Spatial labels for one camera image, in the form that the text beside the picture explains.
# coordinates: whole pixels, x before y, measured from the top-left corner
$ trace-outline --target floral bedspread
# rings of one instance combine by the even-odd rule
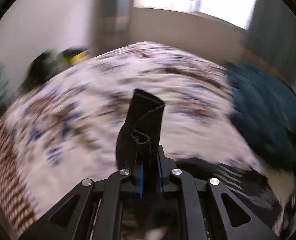
[[[227,117],[225,68],[173,47],[132,44],[62,72],[2,117],[0,204],[19,235],[82,179],[116,171],[116,138],[135,88],[166,103],[167,157],[265,173]]]

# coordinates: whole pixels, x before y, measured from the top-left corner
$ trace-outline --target silver screw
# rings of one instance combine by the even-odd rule
[[[128,175],[130,173],[130,171],[128,169],[122,169],[119,171],[119,173],[123,176]]]
[[[218,185],[220,183],[220,181],[217,178],[211,178],[210,179],[210,183],[212,185]]]
[[[173,169],[172,170],[172,174],[174,174],[174,175],[180,175],[181,173],[182,173],[181,169]]]
[[[92,184],[92,180],[91,179],[84,179],[81,183],[84,186],[90,186]]]

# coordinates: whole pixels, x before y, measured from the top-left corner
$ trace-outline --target patterned blanket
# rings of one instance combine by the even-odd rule
[[[285,181],[231,125],[225,68],[165,45],[142,42],[62,72],[19,98],[0,121],[0,204],[21,235],[84,178],[116,171],[115,143],[135,88],[166,103],[160,143],[167,157],[197,157]]]

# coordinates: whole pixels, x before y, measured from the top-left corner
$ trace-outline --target triangular cutout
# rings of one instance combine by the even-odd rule
[[[234,228],[250,222],[250,216],[226,193],[221,194],[231,225]]]
[[[55,214],[52,215],[50,222],[63,228],[66,227],[69,224],[79,197],[79,195],[73,195],[60,209],[55,212]]]

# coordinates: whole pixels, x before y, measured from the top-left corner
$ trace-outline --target dark teal blanket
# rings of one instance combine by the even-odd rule
[[[275,168],[296,172],[296,95],[249,65],[227,63],[234,113],[230,121],[250,148]]]

